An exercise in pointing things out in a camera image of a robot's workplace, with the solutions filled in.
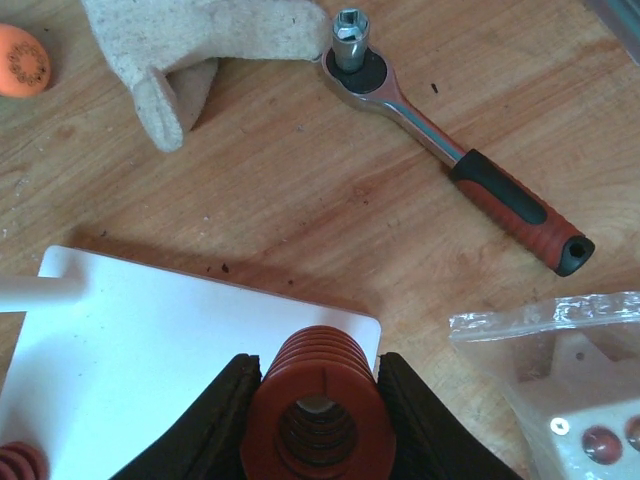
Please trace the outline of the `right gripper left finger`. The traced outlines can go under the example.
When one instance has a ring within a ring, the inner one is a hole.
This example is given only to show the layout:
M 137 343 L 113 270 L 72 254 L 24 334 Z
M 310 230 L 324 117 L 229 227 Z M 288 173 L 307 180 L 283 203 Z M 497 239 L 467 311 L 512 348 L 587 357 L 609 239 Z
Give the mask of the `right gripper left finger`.
M 179 419 L 117 477 L 244 479 L 239 449 L 260 382 L 259 357 L 234 356 Z

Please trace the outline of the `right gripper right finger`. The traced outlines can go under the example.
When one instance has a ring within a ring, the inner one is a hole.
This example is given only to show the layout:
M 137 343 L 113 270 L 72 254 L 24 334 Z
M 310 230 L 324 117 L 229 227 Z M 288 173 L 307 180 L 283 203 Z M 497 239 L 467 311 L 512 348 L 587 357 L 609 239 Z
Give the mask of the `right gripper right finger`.
M 396 434 L 392 479 L 520 480 L 398 353 L 380 356 L 378 390 Z

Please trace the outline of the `red spring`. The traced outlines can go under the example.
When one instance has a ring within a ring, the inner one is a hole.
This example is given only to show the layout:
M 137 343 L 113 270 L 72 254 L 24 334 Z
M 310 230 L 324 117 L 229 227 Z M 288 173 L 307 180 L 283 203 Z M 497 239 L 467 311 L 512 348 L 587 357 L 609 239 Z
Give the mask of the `red spring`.
M 240 456 L 249 479 L 387 479 L 396 435 L 365 354 L 347 333 L 291 335 L 254 394 Z
M 47 480 L 49 464 L 44 453 L 24 442 L 1 446 L 1 480 Z

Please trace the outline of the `white peg base plate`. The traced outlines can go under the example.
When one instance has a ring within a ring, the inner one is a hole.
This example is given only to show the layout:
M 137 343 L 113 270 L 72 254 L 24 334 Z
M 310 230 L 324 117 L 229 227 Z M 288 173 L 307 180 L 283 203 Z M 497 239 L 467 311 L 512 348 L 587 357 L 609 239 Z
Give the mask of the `white peg base plate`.
M 368 360 L 368 315 L 62 246 L 39 273 L 84 283 L 28 312 L 1 390 L 1 439 L 43 451 L 54 479 L 107 479 L 150 446 L 237 354 L 268 367 L 300 329 L 347 332 Z

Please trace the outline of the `white work glove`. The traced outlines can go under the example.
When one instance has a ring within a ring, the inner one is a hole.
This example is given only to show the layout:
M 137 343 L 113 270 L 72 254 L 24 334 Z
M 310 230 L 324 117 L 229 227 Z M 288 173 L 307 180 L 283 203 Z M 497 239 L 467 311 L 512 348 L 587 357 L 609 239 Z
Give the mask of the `white work glove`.
M 318 58 L 329 16 L 314 1 L 85 1 L 92 33 L 163 152 L 182 147 L 220 60 Z

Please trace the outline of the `orange black screwdriver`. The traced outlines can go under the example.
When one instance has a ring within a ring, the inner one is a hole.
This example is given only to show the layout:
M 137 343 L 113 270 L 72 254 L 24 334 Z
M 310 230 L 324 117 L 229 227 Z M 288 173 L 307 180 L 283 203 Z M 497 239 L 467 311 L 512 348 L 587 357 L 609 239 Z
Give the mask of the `orange black screwdriver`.
M 1 25 L 0 94 L 28 98 L 45 91 L 52 67 L 43 45 L 30 33 L 9 24 Z

